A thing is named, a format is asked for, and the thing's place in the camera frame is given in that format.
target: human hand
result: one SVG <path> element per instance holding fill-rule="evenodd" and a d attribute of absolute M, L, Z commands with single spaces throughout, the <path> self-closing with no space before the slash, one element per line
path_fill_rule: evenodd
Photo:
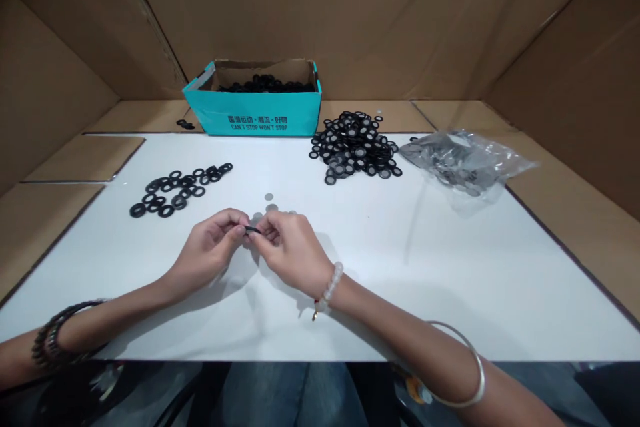
<path fill-rule="evenodd" d="M 158 282 L 174 300 L 206 286 L 229 265 L 248 225 L 249 216 L 235 209 L 195 224 L 175 263 Z"/>
<path fill-rule="evenodd" d="M 305 216 L 270 211 L 249 232 L 267 265 L 289 286 L 319 299 L 329 286 L 333 264 Z"/>

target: forearm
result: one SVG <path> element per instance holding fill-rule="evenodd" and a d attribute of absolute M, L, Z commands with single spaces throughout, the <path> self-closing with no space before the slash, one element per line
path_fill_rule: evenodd
<path fill-rule="evenodd" d="M 179 300 L 166 292 L 159 282 L 153 282 L 79 312 L 60 328 L 58 345 L 68 352 L 90 352 L 137 322 Z M 48 373 L 37 367 L 31 359 L 31 347 L 38 330 L 31 330 L 0 344 L 0 390 Z"/>
<path fill-rule="evenodd" d="M 344 276 L 332 308 L 360 321 L 384 339 L 438 397 L 464 402 L 478 388 L 477 363 L 469 349 L 427 322 L 376 296 Z M 483 359 L 485 395 L 458 415 L 472 426 L 561 426 L 538 398 Z"/>

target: person's right hand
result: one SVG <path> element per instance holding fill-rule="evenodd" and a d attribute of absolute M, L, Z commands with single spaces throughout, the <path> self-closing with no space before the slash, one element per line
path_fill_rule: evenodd
<path fill-rule="evenodd" d="M 267 265 L 289 286 L 320 299 L 329 286 L 333 264 L 303 215 L 270 211 L 249 232 Z"/>

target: teal cardboard box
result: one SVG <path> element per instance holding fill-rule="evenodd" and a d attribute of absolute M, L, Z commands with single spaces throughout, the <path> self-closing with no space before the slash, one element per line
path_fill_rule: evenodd
<path fill-rule="evenodd" d="M 254 75 L 273 75 L 283 84 L 311 83 L 315 91 L 250 93 L 218 91 L 244 85 Z M 185 99 L 209 135 L 312 136 L 318 126 L 322 89 L 315 62 L 214 60 L 189 85 Z"/>

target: cardboard wall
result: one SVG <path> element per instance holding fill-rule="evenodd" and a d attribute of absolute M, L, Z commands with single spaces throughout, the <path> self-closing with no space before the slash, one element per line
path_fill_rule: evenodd
<path fill-rule="evenodd" d="M 486 100 L 640 220 L 640 0 L 573 0 Z"/>
<path fill-rule="evenodd" d="M 569 0 L 148 0 L 188 79 L 317 62 L 325 99 L 476 99 Z"/>
<path fill-rule="evenodd" d="M 182 98 L 184 76 L 139 0 L 22 1 L 120 97 Z"/>
<path fill-rule="evenodd" d="M 20 0 L 0 0 L 0 195 L 117 100 Z"/>

